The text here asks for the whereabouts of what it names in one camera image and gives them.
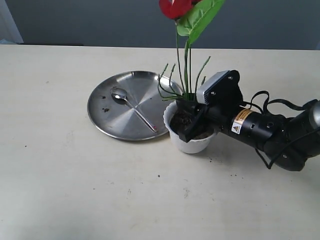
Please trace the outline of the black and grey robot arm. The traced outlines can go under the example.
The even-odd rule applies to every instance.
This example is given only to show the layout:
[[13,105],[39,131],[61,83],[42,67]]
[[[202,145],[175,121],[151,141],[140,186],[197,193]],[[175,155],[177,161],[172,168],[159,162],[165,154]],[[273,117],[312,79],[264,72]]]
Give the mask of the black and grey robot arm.
[[256,112],[252,101],[244,101],[239,81],[237,70],[220,71],[190,100],[179,99],[178,109],[190,119],[189,124],[178,127],[179,138],[187,143],[206,130],[214,130],[253,147],[268,169],[277,165],[301,171],[309,158],[320,154],[320,101],[313,99],[298,106],[267,97]]

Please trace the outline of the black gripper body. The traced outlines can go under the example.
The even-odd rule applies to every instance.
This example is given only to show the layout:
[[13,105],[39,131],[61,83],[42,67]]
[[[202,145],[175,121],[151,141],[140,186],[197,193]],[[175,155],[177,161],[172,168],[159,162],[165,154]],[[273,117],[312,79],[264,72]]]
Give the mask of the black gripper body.
[[211,95],[209,105],[205,114],[207,125],[214,124],[222,126],[231,121],[236,110],[245,105],[243,94],[239,87],[240,73],[237,70],[230,70],[214,88],[215,95]]

